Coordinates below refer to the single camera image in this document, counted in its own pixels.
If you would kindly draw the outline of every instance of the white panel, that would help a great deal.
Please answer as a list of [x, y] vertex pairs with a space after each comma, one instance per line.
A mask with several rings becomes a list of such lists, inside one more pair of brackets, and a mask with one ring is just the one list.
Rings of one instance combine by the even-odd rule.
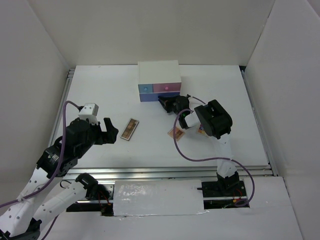
[[116, 181], [113, 212], [115, 216], [196, 215], [203, 214], [201, 181]]
[[246, 65], [274, 0], [29, 0], [76, 65]]
[[48, 145], [67, 70], [26, 1], [0, 1], [0, 33], [0, 182], [23, 181]]
[[[182, 65], [181, 94], [205, 102], [216, 99], [231, 115], [231, 150], [234, 159], [246, 166], [268, 165], [251, 104], [238, 66]], [[118, 136], [115, 144], [94, 145], [78, 161], [77, 168], [148, 168], [216, 166], [215, 161], [191, 162], [177, 152], [168, 132], [176, 115], [167, 114], [159, 102], [140, 102], [138, 66], [77, 66], [68, 100], [78, 105], [96, 103], [98, 121], [111, 118], [121, 133], [130, 118], [139, 120], [130, 141]], [[199, 102], [191, 99], [191, 107]], [[67, 110], [67, 124], [74, 120], [77, 109]], [[219, 145], [196, 133], [185, 131], [178, 144], [181, 151], [194, 159], [221, 157]], [[59, 126], [58, 136], [62, 134]]]
[[302, 234], [319, 239], [320, 18], [307, 0], [277, 0], [245, 76]]
[[[254, 179], [257, 189], [286, 194], [281, 177]], [[254, 200], [264, 201], [265, 196], [258, 191]], [[268, 197], [274, 203], [280, 203], [282, 198], [282, 194]], [[98, 212], [62, 213], [46, 238], [60, 239], [302, 240], [302, 236], [291, 205], [280, 203], [267, 207], [211, 209], [204, 214], [179, 216], [105, 217]]]

